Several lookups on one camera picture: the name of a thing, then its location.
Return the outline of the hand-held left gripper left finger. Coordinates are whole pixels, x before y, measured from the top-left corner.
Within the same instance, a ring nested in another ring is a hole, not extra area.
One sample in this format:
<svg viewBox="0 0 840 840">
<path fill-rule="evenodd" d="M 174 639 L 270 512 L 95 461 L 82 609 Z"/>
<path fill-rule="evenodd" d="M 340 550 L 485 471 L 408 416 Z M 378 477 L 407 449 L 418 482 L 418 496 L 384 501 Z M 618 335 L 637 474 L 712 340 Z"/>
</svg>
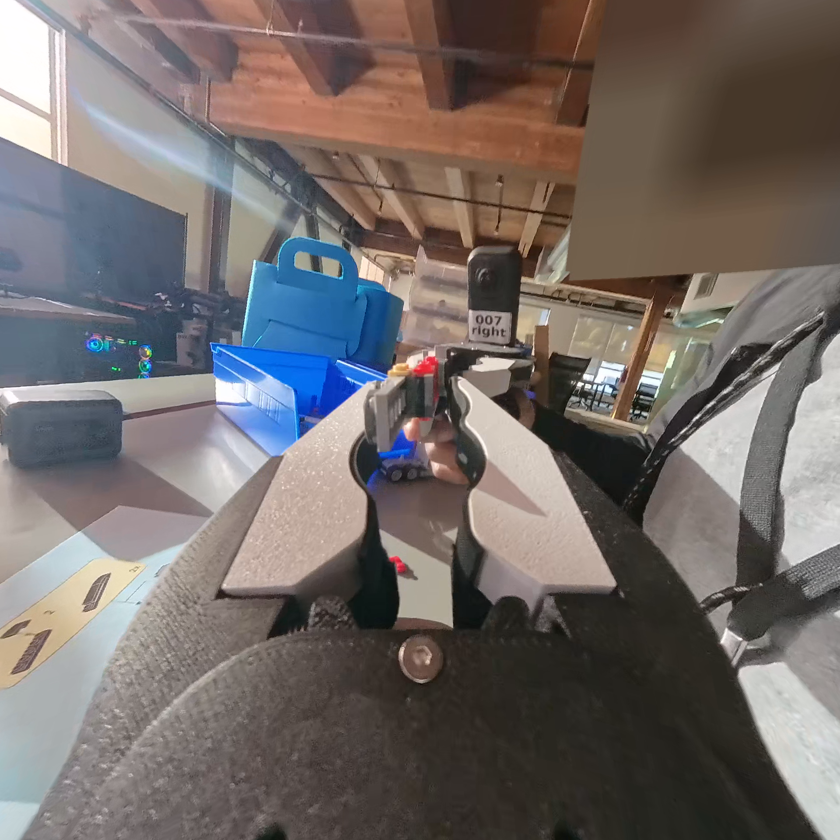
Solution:
<svg viewBox="0 0 840 840">
<path fill-rule="evenodd" d="M 366 394 L 354 394 L 279 458 L 221 584 L 225 596 L 283 596 L 305 613 L 334 596 L 362 628 L 391 629 L 399 594 L 366 486 Z"/>
</svg>

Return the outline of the toy brick model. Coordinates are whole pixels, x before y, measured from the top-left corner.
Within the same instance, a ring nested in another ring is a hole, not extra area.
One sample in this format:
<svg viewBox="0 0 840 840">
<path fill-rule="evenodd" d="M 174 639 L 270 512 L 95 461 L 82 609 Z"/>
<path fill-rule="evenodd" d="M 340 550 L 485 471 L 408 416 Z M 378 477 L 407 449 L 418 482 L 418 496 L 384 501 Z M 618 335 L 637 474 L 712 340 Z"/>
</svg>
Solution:
<svg viewBox="0 0 840 840">
<path fill-rule="evenodd" d="M 428 430 L 446 413 L 445 362 L 424 350 L 396 362 L 386 378 L 373 384 L 364 403 L 364 436 L 379 454 L 391 452 L 404 426 L 421 421 Z"/>
</svg>

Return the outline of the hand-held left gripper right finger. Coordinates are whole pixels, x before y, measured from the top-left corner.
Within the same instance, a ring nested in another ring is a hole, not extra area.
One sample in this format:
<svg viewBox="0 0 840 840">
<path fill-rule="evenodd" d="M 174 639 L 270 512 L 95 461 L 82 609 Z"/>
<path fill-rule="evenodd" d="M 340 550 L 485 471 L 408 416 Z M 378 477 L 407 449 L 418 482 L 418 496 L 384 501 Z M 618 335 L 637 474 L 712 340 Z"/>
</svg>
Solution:
<svg viewBox="0 0 840 840">
<path fill-rule="evenodd" d="M 609 595 L 616 580 L 552 450 L 459 375 L 448 386 L 458 464 L 469 481 L 451 566 L 457 629 L 500 599 L 533 616 L 548 596 Z"/>
</svg>

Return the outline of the person's right forearm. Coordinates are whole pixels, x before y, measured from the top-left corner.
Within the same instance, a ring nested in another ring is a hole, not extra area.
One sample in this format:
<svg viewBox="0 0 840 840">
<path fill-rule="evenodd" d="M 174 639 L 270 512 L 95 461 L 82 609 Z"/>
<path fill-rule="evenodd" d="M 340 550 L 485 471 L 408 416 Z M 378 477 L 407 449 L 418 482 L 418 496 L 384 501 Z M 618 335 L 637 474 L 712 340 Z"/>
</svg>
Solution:
<svg viewBox="0 0 840 840">
<path fill-rule="evenodd" d="M 609 434 L 533 403 L 532 431 L 552 451 L 568 457 L 619 507 L 640 477 L 653 450 L 645 434 Z"/>
</svg>

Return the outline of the black office chair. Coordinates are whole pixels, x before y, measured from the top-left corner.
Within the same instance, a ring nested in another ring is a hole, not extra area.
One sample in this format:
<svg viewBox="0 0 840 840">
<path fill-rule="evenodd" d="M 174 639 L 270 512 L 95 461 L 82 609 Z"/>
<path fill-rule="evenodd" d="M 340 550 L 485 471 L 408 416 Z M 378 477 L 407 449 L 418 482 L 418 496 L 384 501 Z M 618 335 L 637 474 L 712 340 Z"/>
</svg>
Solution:
<svg viewBox="0 0 840 840">
<path fill-rule="evenodd" d="M 583 382 L 592 358 L 557 352 L 549 356 L 548 407 L 563 414 L 573 394 Z"/>
</svg>

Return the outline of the wooden background table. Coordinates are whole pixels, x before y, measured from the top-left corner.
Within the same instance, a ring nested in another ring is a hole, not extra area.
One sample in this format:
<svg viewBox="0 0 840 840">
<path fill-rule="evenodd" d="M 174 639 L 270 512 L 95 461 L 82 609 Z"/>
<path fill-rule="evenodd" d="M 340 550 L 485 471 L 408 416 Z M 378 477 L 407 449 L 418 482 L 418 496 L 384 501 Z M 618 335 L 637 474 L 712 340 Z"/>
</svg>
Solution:
<svg viewBox="0 0 840 840">
<path fill-rule="evenodd" d="M 72 306 L 41 297 L 1 297 L 1 316 L 7 319 L 90 323 L 109 328 L 135 326 L 132 317 Z"/>
</svg>

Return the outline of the computer with rainbow fans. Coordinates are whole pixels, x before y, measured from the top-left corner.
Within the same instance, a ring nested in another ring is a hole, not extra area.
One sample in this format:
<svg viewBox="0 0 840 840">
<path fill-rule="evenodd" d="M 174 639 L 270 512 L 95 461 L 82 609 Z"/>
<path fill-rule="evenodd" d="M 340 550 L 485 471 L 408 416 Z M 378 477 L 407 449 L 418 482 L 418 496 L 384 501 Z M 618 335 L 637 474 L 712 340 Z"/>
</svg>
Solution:
<svg viewBox="0 0 840 840">
<path fill-rule="evenodd" d="M 148 379 L 154 372 L 154 346 L 142 339 L 86 331 L 81 347 L 86 381 Z"/>
</svg>

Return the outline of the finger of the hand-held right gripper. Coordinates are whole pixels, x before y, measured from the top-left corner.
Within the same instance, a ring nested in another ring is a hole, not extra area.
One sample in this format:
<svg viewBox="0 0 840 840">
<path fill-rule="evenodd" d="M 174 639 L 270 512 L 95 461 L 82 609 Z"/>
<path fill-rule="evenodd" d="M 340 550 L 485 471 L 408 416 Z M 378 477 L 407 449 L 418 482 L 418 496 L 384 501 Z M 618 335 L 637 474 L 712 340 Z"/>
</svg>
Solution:
<svg viewBox="0 0 840 840">
<path fill-rule="evenodd" d="M 486 397 L 497 397 L 520 387 L 520 373 L 515 364 L 472 364 L 463 379 Z"/>
</svg>

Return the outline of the blue plastic bin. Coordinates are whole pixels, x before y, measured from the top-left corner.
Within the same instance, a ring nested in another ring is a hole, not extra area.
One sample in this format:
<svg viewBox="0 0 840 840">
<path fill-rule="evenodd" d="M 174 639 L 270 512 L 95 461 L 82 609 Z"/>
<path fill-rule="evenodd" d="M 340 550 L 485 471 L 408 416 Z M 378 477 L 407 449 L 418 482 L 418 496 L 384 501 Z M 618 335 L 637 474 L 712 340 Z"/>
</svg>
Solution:
<svg viewBox="0 0 840 840">
<path fill-rule="evenodd" d="M 268 456 L 281 456 L 386 373 L 329 356 L 212 343 L 218 410 Z"/>
</svg>

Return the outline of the black power adapter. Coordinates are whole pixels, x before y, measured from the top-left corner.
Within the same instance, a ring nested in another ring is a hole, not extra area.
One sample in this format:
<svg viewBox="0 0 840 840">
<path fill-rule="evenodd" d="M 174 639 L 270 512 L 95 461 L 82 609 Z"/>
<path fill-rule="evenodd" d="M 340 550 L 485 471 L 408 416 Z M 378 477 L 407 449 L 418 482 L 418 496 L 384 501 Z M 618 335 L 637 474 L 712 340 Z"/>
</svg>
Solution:
<svg viewBox="0 0 840 840">
<path fill-rule="evenodd" d="M 104 391 L 2 390 L 2 446 L 19 469 L 114 459 L 122 452 L 123 419 L 120 400 Z"/>
</svg>

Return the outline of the small blue toy vehicle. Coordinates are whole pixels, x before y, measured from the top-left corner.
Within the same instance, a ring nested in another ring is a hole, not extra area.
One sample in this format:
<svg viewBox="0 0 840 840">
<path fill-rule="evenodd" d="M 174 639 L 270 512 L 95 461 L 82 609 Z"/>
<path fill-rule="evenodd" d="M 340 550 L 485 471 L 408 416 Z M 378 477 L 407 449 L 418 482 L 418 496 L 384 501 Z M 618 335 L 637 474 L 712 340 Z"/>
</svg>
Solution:
<svg viewBox="0 0 840 840">
<path fill-rule="evenodd" d="M 427 463 L 417 457 L 385 458 L 381 462 L 380 472 L 391 484 L 413 483 L 429 478 L 432 472 Z"/>
</svg>

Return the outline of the large window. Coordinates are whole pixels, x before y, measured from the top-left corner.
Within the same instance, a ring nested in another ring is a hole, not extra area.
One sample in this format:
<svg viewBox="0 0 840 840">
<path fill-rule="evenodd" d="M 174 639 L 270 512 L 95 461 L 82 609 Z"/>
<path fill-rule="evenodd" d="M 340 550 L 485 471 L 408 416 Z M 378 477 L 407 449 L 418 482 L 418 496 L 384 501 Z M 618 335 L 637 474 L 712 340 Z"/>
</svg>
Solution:
<svg viewBox="0 0 840 840">
<path fill-rule="evenodd" d="M 65 38 L 28 5 L 1 2 L 1 136 L 67 163 Z"/>
</svg>

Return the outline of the person's torso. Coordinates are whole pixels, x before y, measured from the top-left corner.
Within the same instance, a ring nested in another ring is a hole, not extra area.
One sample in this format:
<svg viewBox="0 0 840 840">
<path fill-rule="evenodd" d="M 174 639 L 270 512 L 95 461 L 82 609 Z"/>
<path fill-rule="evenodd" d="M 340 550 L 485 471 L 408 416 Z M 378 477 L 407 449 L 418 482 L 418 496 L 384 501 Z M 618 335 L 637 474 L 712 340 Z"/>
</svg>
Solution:
<svg viewBox="0 0 840 840">
<path fill-rule="evenodd" d="M 838 838 L 838 265 L 768 273 L 648 428 L 625 507 L 719 634 L 775 765 Z"/>
</svg>

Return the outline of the dark partition screen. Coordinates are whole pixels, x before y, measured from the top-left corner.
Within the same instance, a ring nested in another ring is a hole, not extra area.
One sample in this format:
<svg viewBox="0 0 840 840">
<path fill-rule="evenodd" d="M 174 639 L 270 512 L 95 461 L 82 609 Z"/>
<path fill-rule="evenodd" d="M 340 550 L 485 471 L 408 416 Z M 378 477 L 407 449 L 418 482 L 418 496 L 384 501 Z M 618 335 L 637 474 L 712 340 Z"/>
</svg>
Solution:
<svg viewBox="0 0 840 840">
<path fill-rule="evenodd" d="M 1 140 L 1 281 L 144 302 L 185 286 L 186 216 Z"/>
</svg>

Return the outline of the clear plastic drawer unit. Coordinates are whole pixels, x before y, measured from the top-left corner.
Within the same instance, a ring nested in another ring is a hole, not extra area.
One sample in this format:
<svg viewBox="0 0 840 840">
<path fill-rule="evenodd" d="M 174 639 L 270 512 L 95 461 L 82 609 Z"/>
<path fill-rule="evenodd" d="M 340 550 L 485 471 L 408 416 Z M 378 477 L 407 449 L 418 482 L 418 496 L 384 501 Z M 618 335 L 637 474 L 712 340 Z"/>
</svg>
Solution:
<svg viewBox="0 0 840 840">
<path fill-rule="evenodd" d="M 404 302 L 398 334 L 400 357 L 438 344 L 462 343 L 468 332 L 468 270 L 434 259 L 419 246 L 400 296 Z"/>
</svg>

